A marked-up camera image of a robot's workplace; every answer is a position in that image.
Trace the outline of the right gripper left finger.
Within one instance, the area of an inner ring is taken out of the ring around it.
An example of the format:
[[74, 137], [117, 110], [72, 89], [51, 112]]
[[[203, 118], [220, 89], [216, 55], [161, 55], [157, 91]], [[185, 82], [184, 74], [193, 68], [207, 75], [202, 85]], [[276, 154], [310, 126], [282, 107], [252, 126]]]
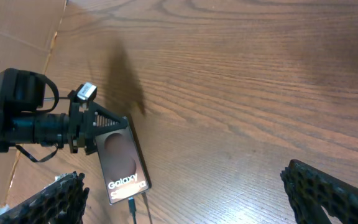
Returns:
[[16, 207], [0, 214], [0, 224], [82, 224], [90, 189], [83, 173], [68, 173]]

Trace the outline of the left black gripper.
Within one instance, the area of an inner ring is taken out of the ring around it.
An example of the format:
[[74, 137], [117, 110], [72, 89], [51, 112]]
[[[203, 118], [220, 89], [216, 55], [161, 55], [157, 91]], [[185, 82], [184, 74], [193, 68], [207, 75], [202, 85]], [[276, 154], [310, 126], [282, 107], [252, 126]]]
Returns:
[[82, 101], [77, 97], [80, 89], [72, 90], [68, 95], [69, 123], [67, 139], [71, 153], [77, 153], [79, 148], [86, 155], [97, 152], [94, 142], [96, 136], [126, 129], [128, 121], [93, 101]]

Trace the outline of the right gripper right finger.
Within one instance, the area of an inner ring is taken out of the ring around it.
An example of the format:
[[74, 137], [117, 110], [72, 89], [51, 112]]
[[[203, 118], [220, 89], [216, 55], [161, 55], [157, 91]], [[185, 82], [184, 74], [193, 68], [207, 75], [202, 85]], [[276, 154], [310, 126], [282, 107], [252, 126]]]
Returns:
[[358, 188], [296, 159], [280, 177], [297, 223], [358, 223]]

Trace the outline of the Samsung Galaxy smartphone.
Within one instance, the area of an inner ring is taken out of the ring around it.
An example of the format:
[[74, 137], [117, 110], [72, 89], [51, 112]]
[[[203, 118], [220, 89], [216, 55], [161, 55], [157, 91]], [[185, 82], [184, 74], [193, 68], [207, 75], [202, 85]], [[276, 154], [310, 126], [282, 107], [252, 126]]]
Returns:
[[114, 205], [151, 188], [132, 121], [125, 117], [128, 126], [95, 137], [99, 161], [104, 177], [108, 200]]

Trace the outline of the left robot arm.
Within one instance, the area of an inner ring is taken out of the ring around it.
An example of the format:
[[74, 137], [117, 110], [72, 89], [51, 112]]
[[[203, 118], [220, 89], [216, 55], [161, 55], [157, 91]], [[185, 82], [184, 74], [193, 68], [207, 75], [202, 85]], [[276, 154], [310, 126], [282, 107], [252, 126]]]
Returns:
[[40, 144], [56, 149], [68, 146], [72, 154], [83, 148], [90, 155], [97, 151], [96, 137], [129, 125], [125, 117], [94, 102], [97, 87], [89, 82], [68, 94], [68, 113], [62, 114], [43, 108], [46, 87], [53, 93], [55, 108], [60, 100], [59, 91], [45, 75], [15, 68], [0, 73], [0, 152], [15, 147], [37, 162], [22, 146]]

